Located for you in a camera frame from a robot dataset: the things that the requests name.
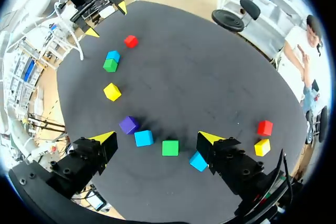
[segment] screw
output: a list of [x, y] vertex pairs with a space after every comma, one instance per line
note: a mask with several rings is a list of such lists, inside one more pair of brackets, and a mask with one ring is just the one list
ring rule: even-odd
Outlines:
[[70, 175], [70, 174], [71, 174], [71, 170], [70, 170], [69, 168], [65, 168], [65, 169], [63, 170], [63, 173], [64, 173], [65, 175]]
[[250, 171], [248, 170], [248, 169], [244, 169], [243, 170], [243, 175], [244, 176], [247, 176], [247, 175], [249, 175], [250, 174]]
[[23, 185], [23, 186], [27, 184], [27, 181], [26, 181], [24, 178], [21, 178], [21, 179], [19, 180], [19, 182], [20, 182], [20, 184]]
[[51, 169], [55, 169], [57, 167], [57, 162], [56, 161], [51, 161]]
[[226, 154], [226, 158], [227, 158], [227, 159], [232, 159], [232, 158], [233, 158], [233, 155], [232, 155], [231, 153]]
[[260, 167], [260, 168], [263, 168], [263, 166], [264, 166], [264, 163], [263, 163], [263, 162], [261, 162], [261, 161], [259, 161], [259, 162], [257, 162], [257, 166], [258, 166], [258, 167]]

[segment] toy block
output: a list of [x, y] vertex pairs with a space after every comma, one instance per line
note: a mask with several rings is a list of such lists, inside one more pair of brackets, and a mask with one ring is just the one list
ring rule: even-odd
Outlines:
[[214, 145], [214, 143], [218, 140], [225, 140], [226, 138], [221, 137], [221, 136], [216, 136], [213, 134], [209, 134], [203, 131], [199, 131], [199, 133], [201, 133], [212, 145]]
[[199, 152], [196, 152], [194, 154], [194, 156], [190, 159], [189, 163], [200, 172], [204, 171], [204, 169], [208, 167], [208, 164], [205, 162]]
[[162, 142], [162, 156], [178, 156], [178, 140], [165, 140]]
[[147, 146], [154, 143], [153, 134], [151, 131], [135, 132], [134, 137], [137, 147]]
[[124, 40], [124, 42], [126, 46], [128, 46], [129, 48], [133, 48], [137, 46], [138, 39], [136, 38], [136, 36], [130, 35]]
[[119, 123], [122, 131], [125, 134], [134, 134], [139, 129], [139, 124], [135, 118], [127, 116], [121, 123]]
[[115, 60], [116, 63], [119, 63], [120, 60], [120, 54], [117, 51], [110, 51], [107, 56], [107, 60]]
[[256, 155], [263, 157], [271, 150], [271, 145], [269, 143], [269, 139], [260, 140], [258, 143], [254, 145], [254, 149], [256, 151]]
[[262, 121], [259, 123], [258, 134], [261, 136], [271, 136], [273, 124], [269, 121]]
[[116, 72], [118, 63], [114, 59], [108, 59], [105, 61], [103, 68], [108, 72]]
[[113, 83], [108, 84], [107, 87], [104, 88], [104, 93], [106, 97], [113, 102], [121, 96], [120, 90]]

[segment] hand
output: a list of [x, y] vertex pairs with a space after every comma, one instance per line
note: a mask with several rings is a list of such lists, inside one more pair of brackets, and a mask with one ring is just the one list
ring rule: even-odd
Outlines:
[[309, 55], [304, 55], [303, 63], [304, 63], [305, 68], [310, 66], [310, 56]]
[[298, 44], [298, 48], [299, 48], [300, 52], [302, 53], [302, 57], [304, 58], [304, 56], [305, 56], [304, 50], [300, 47], [299, 44]]

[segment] yellow cube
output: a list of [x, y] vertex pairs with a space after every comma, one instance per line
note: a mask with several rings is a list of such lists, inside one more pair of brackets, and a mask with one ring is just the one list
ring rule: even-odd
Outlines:
[[106, 88], [104, 88], [104, 93], [106, 97], [113, 102], [121, 96], [120, 90], [113, 83], [110, 83]]
[[254, 149], [256, 150], [256, 155], [263, 157], [271, 150], [271, 145], [269, 143], [269, 139], [260, 140], [258, 143], [254, 145]]

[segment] cyan cube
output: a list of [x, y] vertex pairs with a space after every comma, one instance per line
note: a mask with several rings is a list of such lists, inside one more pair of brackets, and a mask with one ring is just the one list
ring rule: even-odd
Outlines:
[[106, 59], [109, 60], [109, 59], [113, 59], [115, 60], [117, 63], [119, 63], [119, 60], [120, 60], [120, 54], [117, 52], [117, 51], [110, 51], [107, 56], [106, 56]]
[[202, 158], [201, 154], [198, 151], [190, 159], [189, 163], [200, 172], [204, 171], [205, 168], [208, 167], [208, 164], [205, 162], [205, 160]]
[[125, 134], [134, 134], [139, 129], [139, 124], [132, 116], [127, 116], [121, 123], [119, 123], [122, 131]]
[[137, 147], [147, 146], [154, 143], [153, 134], [151, 131], [135, 132], [134, 136]]

